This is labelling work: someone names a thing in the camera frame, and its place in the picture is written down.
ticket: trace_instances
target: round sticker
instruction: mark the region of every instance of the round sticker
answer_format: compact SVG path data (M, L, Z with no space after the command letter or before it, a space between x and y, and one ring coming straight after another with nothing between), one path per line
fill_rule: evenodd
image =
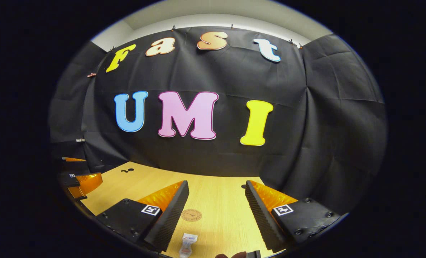
M198 210L185 210L181 213L181 217L187 221L197 221L202 218L202 214Z

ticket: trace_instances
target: table surface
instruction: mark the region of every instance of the table surface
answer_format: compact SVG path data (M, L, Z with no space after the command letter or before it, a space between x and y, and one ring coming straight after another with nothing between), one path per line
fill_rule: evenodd
M121 172L133 168L131 172ZM151 168L128 162L102 175L103 183L82 203L95 215L100 214L124 198L139 200L181 180L187 180L189 197L186 209L202 213L198 221L180 217L165 255L178 258L184 233L198 236L192 245L190 258L214 258L224 253L231 257L239 252L260 251L270 256L254 220L249 203L241 187L246 180L262 183L259 177L216 177L191 175Z

